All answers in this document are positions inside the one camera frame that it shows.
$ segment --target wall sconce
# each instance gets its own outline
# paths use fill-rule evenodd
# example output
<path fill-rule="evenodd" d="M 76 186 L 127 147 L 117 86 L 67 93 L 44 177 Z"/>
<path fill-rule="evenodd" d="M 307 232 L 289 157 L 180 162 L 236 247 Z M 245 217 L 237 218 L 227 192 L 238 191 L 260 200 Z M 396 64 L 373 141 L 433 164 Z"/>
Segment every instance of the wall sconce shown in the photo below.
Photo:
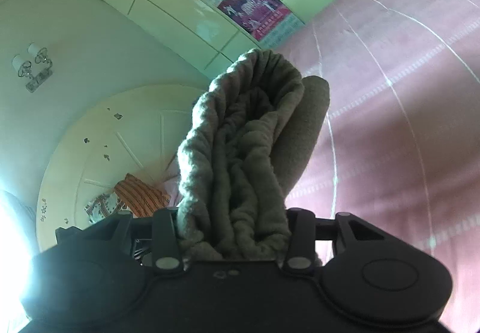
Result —
<path fill-rule="evenodd" d="M 32 63 L 22 58 L 20 54 L 17 54 L 13 58 L 11 64 L 17 72 L 18 77 L 28 77 L 29 81 L 25 87 L 33 93 L 53 74 L 51 70 L 53 62 L 48 56 L 46 47 L 40 48 L 35 43 L 31 43 L 27 51 L 34 57 L 36 64 L 46 64 L 46 67 L 43 68 L 38 75 L 35 76 L 32 73 Z"/>

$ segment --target striped orange cloth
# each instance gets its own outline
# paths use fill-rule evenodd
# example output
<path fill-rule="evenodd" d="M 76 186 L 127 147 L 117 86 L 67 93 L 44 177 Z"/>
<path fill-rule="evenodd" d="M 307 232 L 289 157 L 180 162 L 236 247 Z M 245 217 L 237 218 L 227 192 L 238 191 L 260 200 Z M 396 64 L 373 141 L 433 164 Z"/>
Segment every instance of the striped orange cloth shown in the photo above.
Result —
<path fill-rule="evenodd" d="M 115 193 L 138 218 L 151 217 L 158 209 L 169 205 L 170 196 L 157 188 L 145 184 L 128 173 L 124 180 L 115 186 Z"/>

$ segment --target bright light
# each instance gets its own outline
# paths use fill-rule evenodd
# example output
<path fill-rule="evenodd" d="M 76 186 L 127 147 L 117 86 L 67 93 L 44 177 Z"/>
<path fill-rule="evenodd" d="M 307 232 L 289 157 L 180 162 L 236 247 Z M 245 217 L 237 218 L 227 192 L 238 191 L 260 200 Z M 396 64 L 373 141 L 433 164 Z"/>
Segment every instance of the bright light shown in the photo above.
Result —
<path fill-rule="evenodd" d="M 26 317 L 20 303 L 30 268 L 30 251 L 12 214 L 3 201 L 0 201 L 0 329 L 25 322 Z"/>

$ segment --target crumpled cloth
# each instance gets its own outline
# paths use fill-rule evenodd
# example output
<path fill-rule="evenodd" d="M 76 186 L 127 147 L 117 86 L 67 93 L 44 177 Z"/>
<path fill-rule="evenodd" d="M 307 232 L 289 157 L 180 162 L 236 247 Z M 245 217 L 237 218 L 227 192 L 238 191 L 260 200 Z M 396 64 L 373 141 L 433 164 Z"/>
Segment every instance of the crumpled cloth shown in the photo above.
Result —
<path fill-rule="evenodd" d="M 280 54 L 254 50 L 198 100 L 178 149 L 183 199 L 176 228 L 185 258 L 275 260 L 285 254 L 285 196 L 307 165 L 329 104 L 327 82 L 308 79 L 310 103 L 299 107 L 306 93 L 300 72 Z M 302 112 L 292 118 L 297 108 Z M 279 139 L 282 132 L 287 139 Z"/>

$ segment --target pink bed sheet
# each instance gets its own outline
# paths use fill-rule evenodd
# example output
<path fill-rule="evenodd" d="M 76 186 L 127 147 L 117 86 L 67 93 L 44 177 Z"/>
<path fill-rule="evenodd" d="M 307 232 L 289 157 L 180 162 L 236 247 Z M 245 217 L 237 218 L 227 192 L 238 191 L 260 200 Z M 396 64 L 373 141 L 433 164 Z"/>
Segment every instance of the pink bed sheet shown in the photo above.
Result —
<path fill-rule="evenodd" d="M 287 206 L 352 212 L 435 256 L 454 278 L 442 322 L 477 332 L 480 0 L 337 0 L 279 51 L 331 86 Z"/>

